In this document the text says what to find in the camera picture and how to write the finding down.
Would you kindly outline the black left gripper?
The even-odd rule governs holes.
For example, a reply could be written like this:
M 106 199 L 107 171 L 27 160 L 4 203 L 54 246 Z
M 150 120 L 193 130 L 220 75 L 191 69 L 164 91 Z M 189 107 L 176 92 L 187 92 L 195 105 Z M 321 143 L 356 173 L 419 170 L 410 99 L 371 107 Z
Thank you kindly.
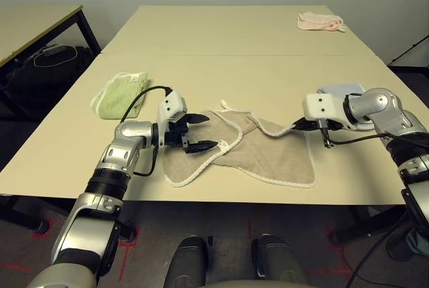
M 169 122 L 168 130 L 164 135 L 164 145 L 167 147 L 181 148 L 186 154 L 200 153 L 216 147 L 216 141 L 199 141 L 188 143 L 188 124 L 200 124 L 209 121 L 210 118 L 202 114 L 186 114 L 177 122 Z

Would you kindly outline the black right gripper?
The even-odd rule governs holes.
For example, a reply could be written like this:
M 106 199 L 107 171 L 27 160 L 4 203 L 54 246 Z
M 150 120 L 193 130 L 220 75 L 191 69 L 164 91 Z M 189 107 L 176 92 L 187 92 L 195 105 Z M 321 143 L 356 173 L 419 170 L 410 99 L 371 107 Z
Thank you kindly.
M 318 129 L 326 129 L 330 131 L 338 131 L 343 128 L 339 122 L 330 119 L 317 119 L 315 121 L 308 121 L 304 117 L 294 122 L 293 130 L 296 131 L 315 131 Z

